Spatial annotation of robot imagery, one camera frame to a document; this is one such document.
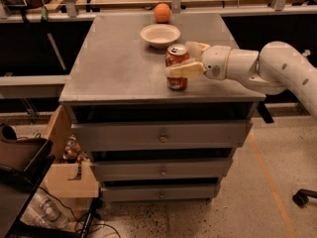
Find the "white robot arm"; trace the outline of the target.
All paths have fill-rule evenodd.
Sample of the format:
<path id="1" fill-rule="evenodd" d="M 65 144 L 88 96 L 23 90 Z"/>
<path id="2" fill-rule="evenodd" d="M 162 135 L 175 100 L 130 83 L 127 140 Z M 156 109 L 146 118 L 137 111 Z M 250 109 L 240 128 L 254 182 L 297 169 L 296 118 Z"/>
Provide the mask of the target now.
<path id="1" fill-rule="evenodd" d="M 259 52 L 196 42 L 185 46 L 192 58 L 167 67 L 168 77 L 231 79 L 268 95 L 287 89 L 317 118 L 317 68 L 293 46 L 271 42 Z"/>

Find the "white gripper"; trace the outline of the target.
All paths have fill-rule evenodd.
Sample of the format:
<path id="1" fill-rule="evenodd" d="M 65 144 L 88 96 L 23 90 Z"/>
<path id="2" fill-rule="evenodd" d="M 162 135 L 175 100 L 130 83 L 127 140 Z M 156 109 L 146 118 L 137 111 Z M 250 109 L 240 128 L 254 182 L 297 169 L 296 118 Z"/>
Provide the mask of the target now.
<path id="1" fill-rule="evenodd" d="M 203 74 L 209 79 L 224 80 L 226 78 L 226 64 L 231 47 L 213 46 L 198 42 L 186 42 L 185 46 L 193 59 L 200 59 L 202 63 L 195 61 L 187 64 L 174 64 L 165 69 L 167 77 L 173 78 L 197 78 Z"/>

